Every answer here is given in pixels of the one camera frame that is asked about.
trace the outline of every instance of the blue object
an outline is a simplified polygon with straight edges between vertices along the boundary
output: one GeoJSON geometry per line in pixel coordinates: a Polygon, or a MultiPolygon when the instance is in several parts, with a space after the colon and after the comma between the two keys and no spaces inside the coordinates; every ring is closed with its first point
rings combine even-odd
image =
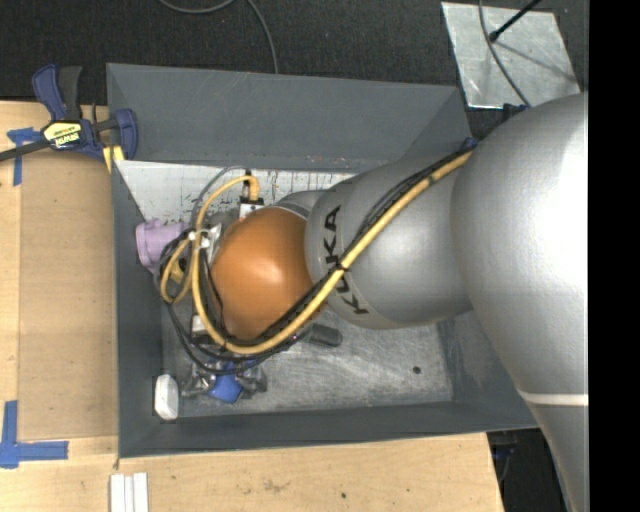
{"type": "MultiPolygon", "coordinates": [[[[22,146],[26,142],[36,142],[42,139],[42,135],[33,128],[21,128],[19,130],[9,130],[7,137],[16,146],[22,146]]],[[[16,187],[22,183],[22,157],[18,156],[13,164],[13,186],[16,187]]]]}
{"type": "Polygon", "coordinates": [[[18,443],[18,402],[12,400],[4,404],[2,422],[2,442],[0,443],[0,467],[15,469],[22,461],[67,459],[69,441],[44,441],[39,443],[18,443]]]}
{"type": "MultiPolygon", "coordinates": [[[[233,363],[231,362],[227,363],[224,367],[225,370],[232,368],[233,363]]],[[[242,385],[236,380],[235,375],[218,375],[216,376],[216,383],[207,391],[207,395],[227,402],[228,404],[233,404],[238,400],[243,389],[242,385]]]]}
{"type": "MultiPolygon", "coordinates": [[[[36,98],[47,108],[51,115],[52,122],[65,120],[78,123],[82,127],[79,141],[62,147],[55,147],[55,145],[51,147],[57,151],[74,151],[104,162],[104,143],[97,138],[91,122],[87,119],[79,119],[81,113],[79,107],[76,105],[77,83],[75,82],[77,82],[81,68],[74,69],[77,69],[77,74],[73,75],[73,82],[70,83],[68,80],[63,81],[62,86],[65,87],[63,91],[60,90],[58,81],[59,69],[55,64],[48,64],[39,69],[31,79],[36,98]]],[[[133,111],[130,109],[119,109],[115,112],[115,121],[107,124],[108,126],[106,126],[105,123],[98,123],[96,126],[100,127],[100,125],[104,125],[102,129],[118,128],[120,130],[120,147],[122,148],[124,156],[127,159],[132,159],[138,147],[138,131],[133,111]]]]}
{"type": "Polygon", "coordinates": [[[33,92],[36,94],[38,101],[42,103],[49,114],[52,121],[64,119],[67,115],[67,107],[65,107],[60,89],[58,88],[58,66],[55,64],[47,64],[35,72],[31,78],[33,92]]]}

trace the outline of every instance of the black cable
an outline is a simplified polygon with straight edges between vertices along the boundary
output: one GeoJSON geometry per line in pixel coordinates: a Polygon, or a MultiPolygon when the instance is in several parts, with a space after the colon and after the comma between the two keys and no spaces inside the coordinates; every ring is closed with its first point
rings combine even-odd
{"type": "Polygon", "coordinates": [[[487,43],[487,47],[489,48],[489,51],[491,52],[491,55],[493,56],[493,60],[498,65],[498,67],[500,68],[500,71],[502,71],[502,74],[507,79],[507,82],[509,82],[509,85],[511,85],[511,87],[513,88],[515,93],[520,97],[522,102],[527,107],[531,108],[531,103],[529,103],[529,100],[527,100],[527,98],[522,93],[520,88],[511,79],[511,75],[509,75],[509,73],[505,69],[504,65],[502,64],[502,61],[500,60],[500,57],[498,57],[498,54],[496,53],[495,49],[493,48],[493,43],[489,39],[489,33],[487,32],[487,25],[486,25],[485,20],[484,20],[484,5],[482,4],[482,0],[478,0],[478,13],[480,15],[480,25],[482,26],[482,35],[484,36],[484,40],[487,43]]]}
{"type": "MultiPolygon", "coordinates": [[[[169,9],[182,14],[211,14],[213,12],[224,9],[225,7],[229,7],[235,1],[236,0],[225,0],[224,2],[211,7],[204,7],[202,9],[186,9],[184,7],[178,7],[177,5],[173,5],[169,3],[167,0],[158,0],[158,2],[160,2],[165,7],[168,7],[169,9]]],[[[247,3],[249,4],[249,7],[251,7],[256,17],[258,18],[258,21],[260,22],[260,26],[262,27],[262,31],[264,32],[264,35],[267,37],[267,42],[269,43],[269,50],[271,51],[271,59],[273,61],[273,71],[276,75],[278,75],[280,73],[280,69],[278,66],[278,57],[276,55],[276,47],[273,44],[273,38],[271,37],[271,31],[269,30],[269,26],[267,25],[267,22],[264,19],[264,16],[262,16],[260,9],[258,9],[258,6],[254,3],[254,1],[247,0],[247,3]]]]}
{"type": "Polygon", "coordinates": [[[186,9],[184,7],[173,5],[167,2],[167,0],[158,0],[158,2],[160,2],[165,7],[168,7],[172,11],[180,12],[182,14],[209,14],[224,9],[225,7],[229,7],[235,1],[236,0],[225,0],[224,2],[211,7],[203,7],[201,9],[186,9]]]}
{"type": "Polygon", "coordinates": [[[520,9],[515,14],[515,16],[513,16],[510,20],[508,20],[499,29],[491,32],[491,34],[489,34],[489,41],[491,41],[492,43],[495,43],[505,30],[507,30],[511,25],[513,25],[516,21],[522,18],[525,14],[527,14],[531,9],[533,9],[540,2],[542,2],[542,0],[532,0],[527,5],[525,5],[522,9],[520,9]]]}

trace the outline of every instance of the yellow cable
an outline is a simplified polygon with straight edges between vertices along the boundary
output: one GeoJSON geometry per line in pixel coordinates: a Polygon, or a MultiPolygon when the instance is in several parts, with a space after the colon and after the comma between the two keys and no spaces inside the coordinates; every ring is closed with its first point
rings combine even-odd
{"type": "MultiPolygon", "coordinates": [[[[311,300],[311,302],[305,307],[305,309],[282,331],[280,331],[275,336],[269,338],[262,343],[253,346],[243,346],[236,345],[235,343],[227,342],[225,338],[215,329],[215,327],[209,321],[207,316],[207,312],[204,309],[202,304],[202,296],[200,294],[199,287],[199,277],[200,277],[200,266],[195,265],[193,269],[193,273],[191,274],[191,282],[192,282],[192,292],[193,299],[195,302],[196,310],[198,311],[198,315],[209,334],[209,336],[219,345],[223,346],[227,350],[231,350],[237,354],[241,355],[253,355],[260,354],[265,352],[283,341],[290,338],[295,332],[305,323],[307,320],[315,313],[315,311],[322,305],[322,303],[327,299],[329,294],[333,291],[335,286],[338,284],[340,279],[347,270],[362,254],[362,252],[371,244],[371,242],[380,234],[380,232],[396,217],[411,201],[413,201],[417,196],[419,196],[422,192],[424,192],[427,188],[429,188],[432,184],[440,181],[442,178],[453,172],[458,167],[464,165],[464,163],[471,156],[471,152],[465,153],[456,159],[452,160],[448,164],[443,165],[435,172],[431,173],[428,177],[420,180],[413,187],[411,187],[389,210],[387,210],[369,230],[365,233],[363,238],[355,245],[355,247],[349,251],[341,260],[341,268],[336,268],[332,273],[327,282],[320,289],[318,294],[311,300]]],[[[202,211],[201,215],[198,217],[204,218],[204,214],[202,211]]],[[[192,260],[197,260],[197,252],[200,250],[198,244],[194,244],[194,254],[192,255],[192,260]]]]}
{"type": "Polygon", "coordinates": [[[190,243],[190,240],[185,239],[178,244],[178,247],[176,247],[175,251],[171,255],[171,258],[169,258],[169,262],[165,266],[164,272],[162,272],[162,277],[160,278],[160,296],[164,299],[165,302],[168,302],[169,304],[180,302],[182,299],[184,299],[185,295],[189,291],[189,287],[191,286],[191,269],[193,265],[189,265],[189,268],[187,269],[187,277],[184,279],[184,284],[178,295],[176,295],[175,297],[171,297],[167,292],[167,283],[169,282],[173,266],[176,264],[178,258],[180,258],[180,256],[190,243]]]}
{"type": "Polygon", "coordinates": [[[178,258],[180,257],[180,255],[187,248],[190,240],[183,240],[182,242],[180,242],[178,247],[173,252],[173,255],[169,259],[169,262],[165,266],[164,271],[162,273],[162,276],[160,279],[160,296],[164,299],[165,302],[168,302],[169,304],[180,302],[182,299],[184,299],[185,295],[189,291],[189,288],[192,287],[192,276],[194,273],[194,269],[197,269],[198,267],[197,261],[196,261],[196,264],[194,264],[194,260],[197,260],[196,258],[197,251],[198,251],[197,248],[199,248],[200,244],[202,243],[202,234],[200,231],[202,230],[202,225],[204,223],[204,217],[207,214],[207,210],[209,209],[213,201],[215,201],[216,198],[218,198],[222,193],[226,192],[234,185],[238,183],[243,183],[245,181],[249,182],[249,199],[251,201],[257,201],[260,194],[260,182],[258,181],[258,178],[256,178],[255,176],[238,176],[237,178],[233,178],[232,180],[229,180],[227,183],[225,183],[219,189],[217,189],[213,194],[211,194],[207,198],[205,203],[202,205],[202,208],[200,209],[198,218],[196,220],[196,226],[195,226],[196,236],[195,236],[195,239],[193,240],[193,255],[189,259],[187,276],[184,280],[182,289],[180,290],[178,295],[176,295],[175,297],[171,297],[168,294],[167,283],[169,282],[169,277],[171,275],[171,269],[173,268],[173,265],[178,261],[178,258]]]}

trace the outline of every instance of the blue tape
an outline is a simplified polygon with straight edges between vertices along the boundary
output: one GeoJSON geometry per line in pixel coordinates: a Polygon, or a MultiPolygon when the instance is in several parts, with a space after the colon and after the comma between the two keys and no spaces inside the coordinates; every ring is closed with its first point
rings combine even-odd
{"type": "MultiPolygon", "coordinates": [[[[16,147],[22,146],[26,142],[37,142],[42,138],[39,131],[33,128],[20,128],[19,130],[9,130],[7,137],[16,147]]],[[[16,187],[22,183],[22,157],[16,157],[13,164],[13,186],[16,187]]]]}
{"type": "Polygon", "coordinates": [[[17,425],[18,402],[17,400],[12,400],[4,404],[2,442],[0,442],[0,468],[15,469],[22,461],[63,460],[68,458],[69,441],[18,443],[17,425]]]}

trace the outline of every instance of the metal plate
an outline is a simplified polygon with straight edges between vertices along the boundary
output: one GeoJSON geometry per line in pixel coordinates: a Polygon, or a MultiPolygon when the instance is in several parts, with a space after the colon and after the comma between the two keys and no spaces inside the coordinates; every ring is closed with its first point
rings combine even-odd
{"type": "MultiPolygon", "coordinates": [[[[477,108],[522,104],[487,47],[478,6],[443,2],[442,8],[467,104],[477,108]]],[[[517,12],[484,7],[487,31],[500,28],[517,12]]],[[[528,12],[500,36],[494,49],[532,106],[580,93],[553,14],[528,12]]]]}

